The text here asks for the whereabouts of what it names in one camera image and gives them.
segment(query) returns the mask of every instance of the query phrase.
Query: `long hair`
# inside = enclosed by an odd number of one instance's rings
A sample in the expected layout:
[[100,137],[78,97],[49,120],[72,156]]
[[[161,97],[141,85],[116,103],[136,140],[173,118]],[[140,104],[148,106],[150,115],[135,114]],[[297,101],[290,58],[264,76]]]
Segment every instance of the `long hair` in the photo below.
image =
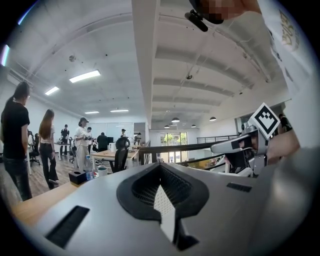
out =
[[22,100],[30,94],[29,85],[26,82],[21,82],[15,88],[14,94],[6,101],[1,117],[3,118],[3,126],[6,126],[6,117],[8,110],[12,107],[14,100]]
[[41,138],[48,139],[51,135],[51,126],[52,118],[55,116],[55,113],[52,109],[48,109],[40,123],[39,134]]

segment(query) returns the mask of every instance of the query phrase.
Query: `black box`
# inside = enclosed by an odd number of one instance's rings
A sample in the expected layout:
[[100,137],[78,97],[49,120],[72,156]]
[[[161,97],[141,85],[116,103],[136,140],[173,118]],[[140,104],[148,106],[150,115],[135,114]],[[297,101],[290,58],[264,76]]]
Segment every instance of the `black box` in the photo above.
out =
[[80,170],[69,172],[69,179],[71,182],[80,185],[87,181],[86,172]]

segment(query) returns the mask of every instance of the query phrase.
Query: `black pants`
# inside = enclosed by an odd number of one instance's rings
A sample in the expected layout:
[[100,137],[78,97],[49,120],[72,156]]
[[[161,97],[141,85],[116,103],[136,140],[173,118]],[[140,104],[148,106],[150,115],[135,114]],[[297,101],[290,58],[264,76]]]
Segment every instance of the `black pants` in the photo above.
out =
[[[63,138],[62,140],[62,143],[68,143],[68,140]],[[60,146],[60,156],[62,156],[62,149],[64,147],[64,155],[66,156],[67,155],[67,146]]]
[[25,159],[9,159],[3,156],[4,168],[11,176],[23,201],[32,198]]
[[43,175],[49,189],[53,189],[54,185],[49,180],[57,181],[58,176],[56,172],[56,158],[52,158],[52,146],[48,143],[40,143],[40,156],[43,165]]

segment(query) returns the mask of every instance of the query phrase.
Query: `vent slot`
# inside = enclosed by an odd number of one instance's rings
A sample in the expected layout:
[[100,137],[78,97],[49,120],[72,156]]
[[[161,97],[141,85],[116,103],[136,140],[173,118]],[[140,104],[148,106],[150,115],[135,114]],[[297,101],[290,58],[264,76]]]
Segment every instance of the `vent slot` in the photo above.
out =
[[81,206],[74,207],[67,216],[53,228],[46,238],[55,245],[64,248],[88,212],[88,208]]
[[239,190],[239,191],[243,191],[243,192],[247,192],[249,193],[250,190],[252,189],[252,186],[246,186],[246,185],[241,185],[241,184],[237,184],[237,183],[228,183],[228,185],[226,185],[228,188],[234,189],[234,190]]

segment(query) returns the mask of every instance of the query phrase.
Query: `window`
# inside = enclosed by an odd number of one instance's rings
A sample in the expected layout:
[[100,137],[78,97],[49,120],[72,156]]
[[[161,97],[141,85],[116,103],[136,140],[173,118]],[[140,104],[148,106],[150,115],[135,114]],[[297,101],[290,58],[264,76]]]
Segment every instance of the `window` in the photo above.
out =
[[[172,132],[160,134],[161,146],[180,146],[188,145],[188,136],[186,132]],[[187,151],[173,151],[161,153],[161,158],[165,163],[179,163],[188,160]]]

